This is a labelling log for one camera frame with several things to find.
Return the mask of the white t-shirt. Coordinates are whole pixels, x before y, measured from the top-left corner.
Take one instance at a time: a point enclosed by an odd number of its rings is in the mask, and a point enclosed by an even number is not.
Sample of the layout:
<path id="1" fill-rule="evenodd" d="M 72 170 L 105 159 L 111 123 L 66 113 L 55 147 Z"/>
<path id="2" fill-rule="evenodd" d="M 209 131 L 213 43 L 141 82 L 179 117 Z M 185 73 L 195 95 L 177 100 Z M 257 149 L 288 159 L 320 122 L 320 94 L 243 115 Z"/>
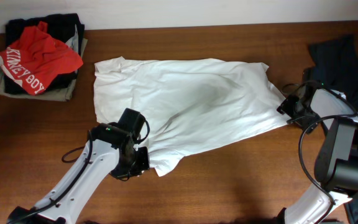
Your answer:
<path id="1" fill-rule="evenodd" d="M 126 108 L 149 122 L 145 145 L 159 176 L 193 154 L 217 149 L 286 125 L 284 97 L 264 63 L 202 60 L 128 60 L 95 64 L 94 108 L 100 123 Z"/>

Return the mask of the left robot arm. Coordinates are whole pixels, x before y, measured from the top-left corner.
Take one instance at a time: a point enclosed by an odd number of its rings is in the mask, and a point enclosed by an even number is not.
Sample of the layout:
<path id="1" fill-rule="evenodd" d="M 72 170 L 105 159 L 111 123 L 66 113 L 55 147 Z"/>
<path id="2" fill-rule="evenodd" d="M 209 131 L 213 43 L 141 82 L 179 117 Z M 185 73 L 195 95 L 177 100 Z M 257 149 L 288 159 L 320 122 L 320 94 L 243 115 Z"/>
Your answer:
<path id="1" fill-rule="evenodd" d="M 59 183 L 30 210 L 16 207 L 7 223 L 76 223 L 107 175 L 127 181 L 149 169 L 147 148 L 135 148 L 145 123 L 101 123 L 88 131 L 81 155 Z"/>

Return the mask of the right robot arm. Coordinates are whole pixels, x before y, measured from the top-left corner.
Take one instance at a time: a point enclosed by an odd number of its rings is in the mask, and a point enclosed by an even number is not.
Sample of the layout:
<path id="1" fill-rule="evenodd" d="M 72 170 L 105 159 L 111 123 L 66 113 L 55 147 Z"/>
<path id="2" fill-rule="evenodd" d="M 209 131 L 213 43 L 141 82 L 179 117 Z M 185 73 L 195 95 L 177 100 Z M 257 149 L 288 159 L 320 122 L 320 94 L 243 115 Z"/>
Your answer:
<path id="1" fill-rule="evenodd" d="M 311 185 L 275 221 L 321 223 L 336 208 L 358 197 L 358 111 L 343 93 L 307 85 L 290 93 L 277 110 L 289 115 L 289 124 L 296 123 L 303 130 L 298 157 Z M 318 126 L 323 127 L 325 139 L 310 173 L 303 158 L 303 140 Z"/>

